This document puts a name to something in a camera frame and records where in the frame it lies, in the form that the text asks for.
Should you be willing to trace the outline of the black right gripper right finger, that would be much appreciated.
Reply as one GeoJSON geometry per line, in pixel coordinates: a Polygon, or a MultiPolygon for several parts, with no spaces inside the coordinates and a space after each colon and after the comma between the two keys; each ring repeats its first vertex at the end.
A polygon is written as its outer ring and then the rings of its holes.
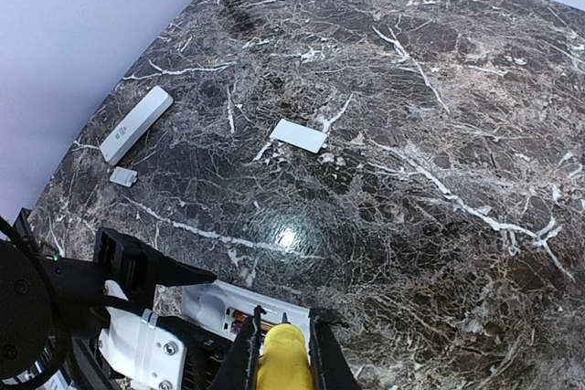
{"type": "Polygon", "coordinates": [[[346,328],[348,324],[337,312],[323,308],[310,309],[309,320],[309,354],[314,389],[360,389],[332,330],[334,326],[346,328]]]}

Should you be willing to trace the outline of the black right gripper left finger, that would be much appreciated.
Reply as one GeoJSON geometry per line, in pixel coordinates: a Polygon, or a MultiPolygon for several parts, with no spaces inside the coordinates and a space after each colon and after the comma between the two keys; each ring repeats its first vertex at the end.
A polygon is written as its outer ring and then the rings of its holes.
{"type": "Polygon", "coordinates": [[[209,387],[210,390],[254,390],[261,350],[261,317],[265,310],[256,306],[240,328],[229,353],[209,387]]]}

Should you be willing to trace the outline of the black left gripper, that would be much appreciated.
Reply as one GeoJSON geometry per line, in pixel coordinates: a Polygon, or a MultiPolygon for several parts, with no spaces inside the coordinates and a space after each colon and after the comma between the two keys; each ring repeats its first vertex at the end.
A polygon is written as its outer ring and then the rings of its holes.
{"type": "Polygon", "coordinates": [[[129,300],[153,303],[156,287],[213,283],[218,276],[174,260],[137,237],[112,228],[97,232],[93,261],[107,279],[115,280],[129,300]]]}

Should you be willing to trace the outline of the yellow handled screwdriver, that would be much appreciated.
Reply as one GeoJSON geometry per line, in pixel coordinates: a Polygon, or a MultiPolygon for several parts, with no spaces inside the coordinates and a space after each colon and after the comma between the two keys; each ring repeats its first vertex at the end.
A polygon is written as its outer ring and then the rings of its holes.
{"type": "Polygon", "coordinates": [[[311,390],[314,388],[311,366],[303,332],[282,314],[280,324],[273,326],[264,339],[259,360],[257,389],[311,390]]]}

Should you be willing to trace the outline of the white remote with barcode label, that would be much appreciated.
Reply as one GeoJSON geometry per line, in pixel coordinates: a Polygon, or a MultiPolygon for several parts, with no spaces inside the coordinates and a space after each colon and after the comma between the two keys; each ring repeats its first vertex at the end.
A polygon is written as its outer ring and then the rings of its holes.
{"type": "Polygon", "coordinates": [[[203,329],[233,342],[243,322],[261,306],[261,343],[266,333],[282,323],[286,314],[288,323],[296,326],[310,341],[309,310],[282,300],[261,295],[216,280],[213,283],[185,286],[182,292],[181,313],[203,329]]]}

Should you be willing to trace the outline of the grey battery cover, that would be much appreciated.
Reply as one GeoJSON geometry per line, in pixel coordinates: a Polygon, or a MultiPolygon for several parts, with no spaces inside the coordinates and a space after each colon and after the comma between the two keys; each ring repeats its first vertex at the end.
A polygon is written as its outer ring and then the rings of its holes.
{"type": "Polygon", "coordinates": [[[327,135],[300,124],[280,119],[270,134],[270,139],[285,142],[310,153],[318,153],[327,135]]]}

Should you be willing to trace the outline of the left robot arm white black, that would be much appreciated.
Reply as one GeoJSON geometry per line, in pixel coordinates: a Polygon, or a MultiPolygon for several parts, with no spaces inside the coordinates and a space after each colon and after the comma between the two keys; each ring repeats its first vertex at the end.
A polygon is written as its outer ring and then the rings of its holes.
{"type": "Polygon", "coordinates": [[[151,308],[154,290],[211,283],[216,274],[165,256],[135,237],[102,227],[94,258],[83,261],[37,253],[35,244],[6,221],[1,231],[1,376],[30,366],[49,339],[59,368],[75,337],[94,338],[111,308],[134,319],[151,308]]]}

